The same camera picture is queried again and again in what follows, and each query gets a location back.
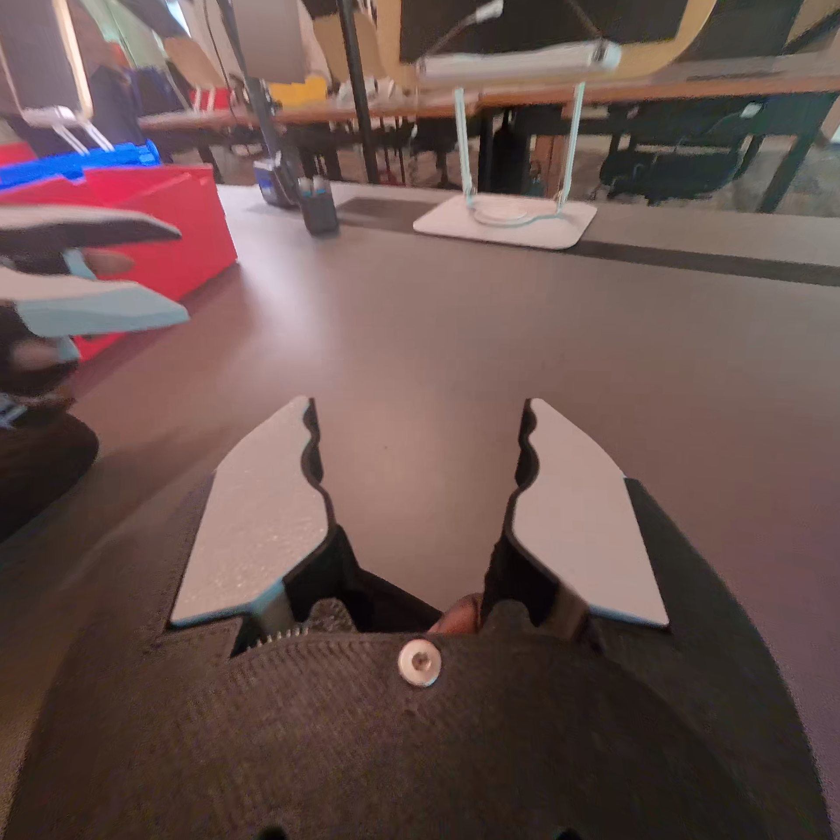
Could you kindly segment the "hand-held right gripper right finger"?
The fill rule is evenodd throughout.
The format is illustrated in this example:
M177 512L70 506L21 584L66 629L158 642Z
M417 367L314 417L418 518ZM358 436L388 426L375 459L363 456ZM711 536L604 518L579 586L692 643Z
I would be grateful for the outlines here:
M592 437L541 398L523 408L509 540L595 616L667 629L626 476Z

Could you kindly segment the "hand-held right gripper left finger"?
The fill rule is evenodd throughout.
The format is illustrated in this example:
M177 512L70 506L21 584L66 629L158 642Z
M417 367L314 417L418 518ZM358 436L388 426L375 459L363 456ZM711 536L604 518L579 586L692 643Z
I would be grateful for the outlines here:
M170 624L241 617L265 636L292 629L291 573L330 530L321 481L316 407L299 395L216 467Z

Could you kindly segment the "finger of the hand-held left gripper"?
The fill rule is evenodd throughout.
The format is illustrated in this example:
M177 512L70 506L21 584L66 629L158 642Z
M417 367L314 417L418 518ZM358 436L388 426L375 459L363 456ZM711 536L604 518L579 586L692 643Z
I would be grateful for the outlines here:
M67 360L78 357L69 347L76 337L167 329L190 318L180 303L131 281L33 275L6 266L1 298L30 333L57 340Z
M2 206L2 280L69 275L69 251L80 253L94 277L121 277L134 260L115 246L181 239L176 227L143 213L96 206Z

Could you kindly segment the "red plastic bin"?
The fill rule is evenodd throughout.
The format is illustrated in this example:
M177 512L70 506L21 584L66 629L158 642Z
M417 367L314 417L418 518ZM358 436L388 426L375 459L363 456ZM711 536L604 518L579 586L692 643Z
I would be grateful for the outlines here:
M202 166L88 170L79 181L59 176L2 192L2 207L103 207L147 214L176 227L180 241L115 246L134 260L123 276L94 277L77 251L66 252L65 261L69 275L131 281L182 306L237 260L214 177ZM76 337L69 347L78 352L76 360L86 360L123 334Z

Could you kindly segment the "person's left hand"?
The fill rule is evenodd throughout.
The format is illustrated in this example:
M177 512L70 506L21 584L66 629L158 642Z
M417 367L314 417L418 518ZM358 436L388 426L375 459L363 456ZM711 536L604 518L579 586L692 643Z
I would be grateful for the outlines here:
M35 335L16 308L1 307L1 393L38 419L65 413L75 402L70 380L79 362L59 342Z

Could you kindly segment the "person's right hand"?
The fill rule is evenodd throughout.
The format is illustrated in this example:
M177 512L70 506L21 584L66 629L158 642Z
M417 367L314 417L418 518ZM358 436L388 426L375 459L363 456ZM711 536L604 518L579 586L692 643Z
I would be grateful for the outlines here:
M481 608L483 595L472 593L458 599L449 607L436 623L432 625L429 635L475 635L481 628Z

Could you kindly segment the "blue plastic bin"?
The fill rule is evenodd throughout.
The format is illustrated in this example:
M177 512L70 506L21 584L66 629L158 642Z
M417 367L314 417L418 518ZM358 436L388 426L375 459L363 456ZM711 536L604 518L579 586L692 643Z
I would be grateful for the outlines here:
M26 143L11 143L11 152L6 152L6 148L2 147L2 192L59 176L79 181L87 170L161 165L161 155L150 140L140 145L120 143L112 150L97 148L86 153L73 151L41 158L30 156L28 160L22 156L24 151L31 150Z

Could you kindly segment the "black cushion pad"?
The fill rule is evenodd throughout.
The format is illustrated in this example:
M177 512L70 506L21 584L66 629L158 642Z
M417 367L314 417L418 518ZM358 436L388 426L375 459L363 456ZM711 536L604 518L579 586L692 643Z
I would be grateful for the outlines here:
M96 434L63 415L1 433L1 541L37 518L84 477L99 453Z

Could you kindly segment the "small grey device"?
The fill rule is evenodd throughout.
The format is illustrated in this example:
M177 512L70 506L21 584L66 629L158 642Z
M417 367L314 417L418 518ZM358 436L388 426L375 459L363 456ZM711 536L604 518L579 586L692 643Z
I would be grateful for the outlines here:
M253 170L255 183L267 204L292 211L299 209L296 183L284 170L280 157L255 160Z

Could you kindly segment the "black tripod pole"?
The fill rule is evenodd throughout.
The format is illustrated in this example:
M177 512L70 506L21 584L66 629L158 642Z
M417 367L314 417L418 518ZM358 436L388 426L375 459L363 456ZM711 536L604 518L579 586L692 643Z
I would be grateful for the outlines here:
M379 185L380 175L375 153L375 139L371 126L360 42L354 19L355 5L352 1L337 1L337 7L367 181L372 185Z
M283 209L298 209L297 179L293 171L288 167L290 161L287 143L280 136L277 126L274 124L269 100L261 81L256 77L252 77L247 69L245 53L238 37L233 5L229 1L217 1L216 4L222 18L227 39L230 42L239 68L244 73L248 100L253 113L257 117L259 129L269 155L270 174L273 179L278 205Z

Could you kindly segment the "black pen cup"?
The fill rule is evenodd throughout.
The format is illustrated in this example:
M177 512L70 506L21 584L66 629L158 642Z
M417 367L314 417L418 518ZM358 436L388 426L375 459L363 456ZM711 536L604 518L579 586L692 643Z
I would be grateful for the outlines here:
M331 237L340 231L331 184L320 175L297 179L298 205L304 224L313 237Z

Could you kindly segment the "yellow plastic bin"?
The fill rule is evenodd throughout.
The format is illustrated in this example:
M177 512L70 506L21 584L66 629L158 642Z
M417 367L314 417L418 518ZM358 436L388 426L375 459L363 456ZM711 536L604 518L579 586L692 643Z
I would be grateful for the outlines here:
M280 109L300 109L327 101L329 83L318 75L310 75L303 82L267 83L268 93Z

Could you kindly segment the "black office chair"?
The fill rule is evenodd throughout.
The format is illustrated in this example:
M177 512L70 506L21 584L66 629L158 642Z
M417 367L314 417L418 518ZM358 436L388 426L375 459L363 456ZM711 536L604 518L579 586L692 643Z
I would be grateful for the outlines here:
M608 200L642 197L647 205L706 198L737 181L763 136L748 131L764 99L720 98L613 104L623 128L611 138L599 172Z

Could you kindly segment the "wooden background desk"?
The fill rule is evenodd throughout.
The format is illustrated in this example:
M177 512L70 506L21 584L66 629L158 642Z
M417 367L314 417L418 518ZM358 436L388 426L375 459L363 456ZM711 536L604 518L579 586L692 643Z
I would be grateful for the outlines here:
M587 85L584 90L582 108L585 113L581 116L579 135L609 136L614 151L620 145L615 138L653 137L659 131L657 120L648 113L654 108L661 111L660 123L665 120L676 125L679 117L687 125L689 106L701 104L714 106L717 110L732 106L730 110L741 112L749 104L760 105L756 115L738 117L741 128L731 124L736 121L734 116L726 117L720 126L709 129L703 136L709 141L723 140L724 134L728 138L737 139L740 135L745 140L750 138L745 152L749 162L759 152L762 139L772 136L794 139L754 211L773 214L790 189L808 151L822 135L823 123L838 100L838 92L838 70L816 76L769 70L752 75L692 76L645 84L640 81L620 85L599 83ZM465 92L464 101L468 126L470 120L479 121L486 157L491 156L492 145L487 132L493 119L500 114L510 113L513 129L519 129L525 137L570 136L574 84L517 91ZM369 103L369 113L371 119L392 119L398 123L418 119L454 121L458 116L451 93L443 97L430 94L385 104ZM330 126L357 123L358 119L354 105L344 107L334 100L325 100L280 110L272 121L281 129L304 130L324 123ZM237 131L257 132L257 139L261 137L257 117L241 108L233 112L228 109L161 113L142 117L140 126L150 137L158 138L161 148L161 138L173 133L188 135L197 148L231 140Z

